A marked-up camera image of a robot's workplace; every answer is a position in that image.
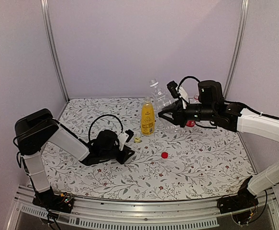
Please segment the clear bottle blue cap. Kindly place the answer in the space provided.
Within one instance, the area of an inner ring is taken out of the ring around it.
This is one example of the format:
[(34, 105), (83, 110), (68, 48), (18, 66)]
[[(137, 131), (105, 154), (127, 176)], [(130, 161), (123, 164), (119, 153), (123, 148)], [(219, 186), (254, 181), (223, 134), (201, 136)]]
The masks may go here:
[[(164, 107), (174, 102), (173, 98), (168, 94), (164, 88), (160, 87), (159, 82), (156, 79), (152, 79), (149, 82), (149, 86), (152, 91), (152, 97), (154, 102), (155, 114), (157, 115)], [(163, 118), (159, 118), (160, 122), (164, 125), (164, 128), (169, 133), (176, 133), (179, 130), (178, 126), (175, 126)]]

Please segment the beige bottle cap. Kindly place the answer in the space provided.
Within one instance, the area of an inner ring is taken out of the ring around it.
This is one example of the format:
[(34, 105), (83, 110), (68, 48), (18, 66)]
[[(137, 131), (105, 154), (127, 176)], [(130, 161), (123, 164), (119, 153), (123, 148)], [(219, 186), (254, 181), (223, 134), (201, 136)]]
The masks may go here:
[(134, 142), (135, 143), (140, 143), (141, 142), (141, 138), (140, 137), (135, 137), (134, 138)]

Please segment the clear bottle red label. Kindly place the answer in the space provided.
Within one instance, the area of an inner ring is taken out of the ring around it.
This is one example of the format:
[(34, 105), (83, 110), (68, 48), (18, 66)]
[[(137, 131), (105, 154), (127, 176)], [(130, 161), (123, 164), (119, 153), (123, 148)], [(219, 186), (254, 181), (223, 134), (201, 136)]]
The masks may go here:
[[(190, 104), (198, 104), (199, 103), (199, 95), (195, 94), (192, 97), (189, 98), (189, 103)], [(187, 123), (186, 123), (187, 127), (194, 127), (195, 126), (195, 120), (194, 120), (194, 116), (191, 116)]]

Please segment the yellow juice bottle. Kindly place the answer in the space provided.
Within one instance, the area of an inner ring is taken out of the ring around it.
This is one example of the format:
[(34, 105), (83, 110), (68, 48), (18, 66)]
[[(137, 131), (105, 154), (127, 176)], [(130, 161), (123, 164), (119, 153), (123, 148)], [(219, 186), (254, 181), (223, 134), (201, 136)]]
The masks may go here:
[(150, 136), (155, 130), (155, 114), (150, 97), (145, 97), (141, 111), (141, 132), (145, 136)]

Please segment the red bottle cap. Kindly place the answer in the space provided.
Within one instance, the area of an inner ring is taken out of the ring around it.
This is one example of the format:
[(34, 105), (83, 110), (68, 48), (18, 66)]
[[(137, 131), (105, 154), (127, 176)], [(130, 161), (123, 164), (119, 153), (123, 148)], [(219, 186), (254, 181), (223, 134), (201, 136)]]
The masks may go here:
[(167, 152), (162, 152), (162, 153), (161, 153), (161, 157), (162, 157), (163, 159), (167, 159), (167, 158), (168, 158), (168, 153), (167, 153)]

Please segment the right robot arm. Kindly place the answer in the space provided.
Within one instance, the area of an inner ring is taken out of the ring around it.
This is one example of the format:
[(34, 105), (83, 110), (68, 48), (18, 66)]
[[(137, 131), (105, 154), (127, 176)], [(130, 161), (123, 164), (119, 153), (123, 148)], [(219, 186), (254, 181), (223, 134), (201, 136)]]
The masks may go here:
[[(175, 102), (162, 108), (158, 117), (185, 127), (188, 121), (209, 121), (232, 132), (250, 133), (279, 143), (279, 117), (260, 113), (244, 103), (229, 102), (222, 86), (214, 80), (198, 81), (199, 103), (189, 103), (181, 84), (171, 81), (167, 88)], [(245, 208), (252, 196), (279, 184), (279, 161), (246, 179), (234, 197), (238, 209)]]

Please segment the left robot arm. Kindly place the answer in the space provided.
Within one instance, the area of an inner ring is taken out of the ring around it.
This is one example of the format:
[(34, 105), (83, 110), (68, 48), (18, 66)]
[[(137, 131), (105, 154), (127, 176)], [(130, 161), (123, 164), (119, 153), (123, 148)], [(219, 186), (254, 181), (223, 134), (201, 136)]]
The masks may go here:
[(13, 143), (18, 148), (26, 173), (32, 180), (38, 199), (47, 208), (57, 204), (41, 158), (41, 150), (48, 142), (71, 154), (86, 166), (116, 160), (124, 164), (134, 151), (126, 146), (134, 133), (122, 130), (116, 134), (111, 130), (100, 131), (95, 139), (84, 142), (71, 130), (53, 118), (48, 109), (39, 110), (18, 120), (14, 126)]

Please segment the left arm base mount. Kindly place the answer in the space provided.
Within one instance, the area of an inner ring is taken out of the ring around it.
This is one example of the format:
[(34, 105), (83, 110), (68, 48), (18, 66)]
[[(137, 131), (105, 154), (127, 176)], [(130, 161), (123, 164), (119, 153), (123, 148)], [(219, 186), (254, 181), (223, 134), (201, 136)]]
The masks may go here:
[(33, 205), (63, 213), (71, 213), (74, 205), (74, 196), (67, 192), (56, 195), (50, 187), (45, 192), (35, 192)]

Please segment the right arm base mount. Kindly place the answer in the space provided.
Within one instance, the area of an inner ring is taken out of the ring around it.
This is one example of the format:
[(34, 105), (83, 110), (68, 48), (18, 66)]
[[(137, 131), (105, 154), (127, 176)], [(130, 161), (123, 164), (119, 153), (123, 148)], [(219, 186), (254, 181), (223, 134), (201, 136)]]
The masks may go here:
[(253, 195), (246, 188), (240, 189), (236, 195), (224, 195), (217, 200), (217, 208), (221, 214), (235, 212), (257, 205), (257, 195)]

